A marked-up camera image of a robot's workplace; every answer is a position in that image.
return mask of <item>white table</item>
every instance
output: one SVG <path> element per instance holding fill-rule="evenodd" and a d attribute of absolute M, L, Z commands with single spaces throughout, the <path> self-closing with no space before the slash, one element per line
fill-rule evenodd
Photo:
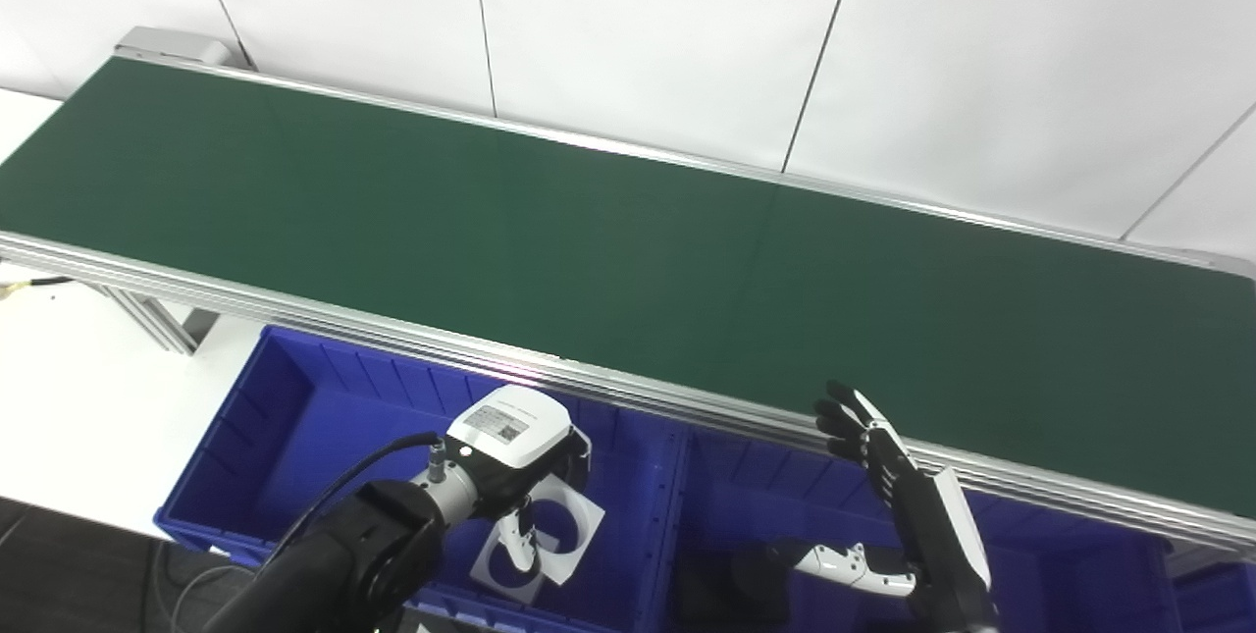
<path fill-rule="evenodd" d="M 0 283 L 36 275 L 0 262 Z M 260 329 L 224 316 L 181 357 L 88 285 L 0 301 L 0 496 L 161 535 L 153 512 Z"/>
<path fill-rule="evenodd" d="M 58 106 L 62 106 L 59 100 L 0 88 L 0 162 L 18 149 L 18 146 L 30 137 L 30 133 L 35 132 Z"/>

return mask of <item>green conveyor belt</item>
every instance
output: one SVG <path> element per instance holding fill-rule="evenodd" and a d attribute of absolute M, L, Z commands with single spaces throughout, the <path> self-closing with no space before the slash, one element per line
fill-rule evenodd
<path fill-rule="evenodd" d="M 1243 276 L 123 59 L 0 230 L 1256 516 Z"/>

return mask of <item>robotic hand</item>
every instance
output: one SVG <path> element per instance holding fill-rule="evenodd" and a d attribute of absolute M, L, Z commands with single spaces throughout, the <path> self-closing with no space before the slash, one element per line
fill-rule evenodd
<path fill-rule="evenodd" d="M 878 573 L 878 558 L 860 545 L 845 553 L 823 546 L 799 553 L 795 546 L 789 554 L 798 558 L 795 568 L 828 579 L 834 578 L 826 575 L 829 570 L 847 579 L 849 573 L 859 571 L 857 582 L 843 583 L 889 595 L 906 594 L 912 613 L 928 630 L 995 632 L 990 565 L 955 472 L 950 467 L 932 476 L 921 471 L 892 423 L 860 392 L 838 382 L 829 382 L 826 392 L 831 399 L 815 403 L 816 427 L 830 437 L 829 452 L 865 468 L 873 490 L 889 506 L 903 541 L 907 571 Z M 848 563 L 857 566 L 852 569 Z"/>
<path fill-rule="evenodd" d="M 373 460 L 421 445 L 432 447 L 422 473 L 409 481 L 371 481 L 327 512 L 315 512 Z M 403 437 L 345 472 L 205 632 L 377 629 L 436 575 L 445 534 L 468 519 L 509 524 L 502 541 L 511 561 L 521 570 L 535 568 L 529 494 L 550 475 L 583 487 L 590 448 L 551 397 L 497 388 L 453 419 L 443 438 Z"/>

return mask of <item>gray floor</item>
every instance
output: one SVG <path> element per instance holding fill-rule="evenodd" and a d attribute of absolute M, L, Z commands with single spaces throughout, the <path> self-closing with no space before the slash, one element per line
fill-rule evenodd
<path fill-rule="evenodd" d="M 198 633 L 249 580 L 208 574 L 185 597 L 178 630 L 171 614 L 198 574 L 227 560 L 123 530 L 0 499 L 0 633 Z M 402 633 L 421 619 L 407 612 Z M 432 633 L 470 627 L 427 620 Z"/>

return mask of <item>black cable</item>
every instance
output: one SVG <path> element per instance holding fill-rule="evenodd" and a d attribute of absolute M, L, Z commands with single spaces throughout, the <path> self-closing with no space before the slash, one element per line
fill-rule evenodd
<path fill-rule="evenodd" d="M 30 515 L 30 509 L 31 506 L 23 506 L 21 512 L 18 514 L 18 517 L 14 517 L 13 522 L 10 522 L 8 528 L 4 529 L 4 534 L 0 534 L 0 545 L 4 545 L 9 540 L 9 538 L 14 534 L 14 531 L 18 530 L 18 526 L 21 525 L 24 520 L 26 520 L 26 516 Z"/>
<path fill-rule="evenodd" d="M 175 599 L 175 610 L 171 612 L 170 614 L 170 633 L 183 633 L 183 629 L 178 627 L 178 612 L 180 609 L 183 608 L 183 602 L 187 600 L 187 595 L 192 592 L 193 587 L 201 584 L 202 582 L 203 583 L 211 582 L 211 579 L 208 579 L 211 574 L 217 574 L 221 576 L 225 574 L 232 574 L 232 571 L 242 571 L 250 576 L 256 578 L 256 573 L 254 570 L 239 564 L 224 564 L 221 566 L 211 566 L 205 571 L 202 571 L 201 574 L 197 574 L 196 576 L 192 578 L 191 582 L 187 583 L 187 587 L 183 587 L 183 590 L 178 593 L 178 598 Z"/>
<path fill-rule="evenodd" d="M 305 529 L 305 525 L 309 524 L 309 521 L 314 517 L 318 510 L 322 509 L 323 505 L 328 500 L 330 500 L 333 495 L 337 494 L 337 491 L 343 489 L 345 484 L 357 479 L 359 473 L 365 471 L 371 465 L 376 463 L 377 460 L 382 460 L 386 456 L 393 452 L 399 452 L 402 450 L 409 450 L 413 447 L 422 447 L 422 446 L 431 447 L 438 445 L 440 441 L 441 438 L 436 435 L 436 432 L 420 432 L 418 435 L 407 435 L 404 437 L 398 437 L 391 441 L 388 445 L 384 445 L 381 448 L 376 450 L 374 452 L 371 452 L 369 455 L 364 456 L 362 460 L 359 460 L 358 463 L 354 463 L 352 467 L 349 467 L 348 471 L 342 473 L 339 477 L 337 477 L 335 481 L 333 481 L 327 489 L 324 489 L 323 492 L 319 494 L 317 499 L 314 499 L 314 502 L 310 504 L 310 507 L 305 509 L 305 512 L 301 512 L 301 515 L 296 517 L 295 521 L 293 521 L 291 526 L 288 528 L 288 531 L 284 533 L 284 536 L 279 539 L 279 543 L 275 545 L 275 549 L 271 550 L 270 556 L 266 558 L 266 561 L 261 563 L 261 568 L 257 571 L 261 573 L 264 569 L 266 569 L 266 566 L 270 565 L 270 563 L 275 561 L 275 558 L 278 558 L 280 553 L 283 553 L 288 548 L 288 545 L 291 544 L 291 540 L 294 540 L 296 535 L 301 534 L 301 530 Z"/>
<path fill-rule="evenodd" d="M 182 589 L 183 587 L 187 587 L 187 582 L 177 582 L 175 579 L 175 575 L 172 575 L 170 573 L 170 551 L 171 551 L 170 543 L 162 541 L 160 549 L 161 549 L 161 559 L 160 559 L 161 566 L 158 566 L 157 569 L 161 570 L 161 578 L 165 579 L 166 583 L 170 584 L 171 588 L 173 588 L 176 592 L 180 590 L 180 589 Z M 221 579 L 226 574 L 224 573 L 217 579 L 207 579 L 206 582 L 203 582 L 203 584 L 212 584 L 212 583 L 215 583 L 216 580 Z"/>
<path fill-rule="evenodd" d="M 4 261 L 5 261 L 4 257 L 0 257 L 0 262 Z M 73 280 L 74 280 L 73 276 L 58 275 L 58 276 L 35 276 L 34 280 L 24 280 L 24 283 L 28 283 L 29 285 L 31 285 L 31 288 L 48 288 L 49 285 L 63 285 L 65 283 L 73 283 Z"/>

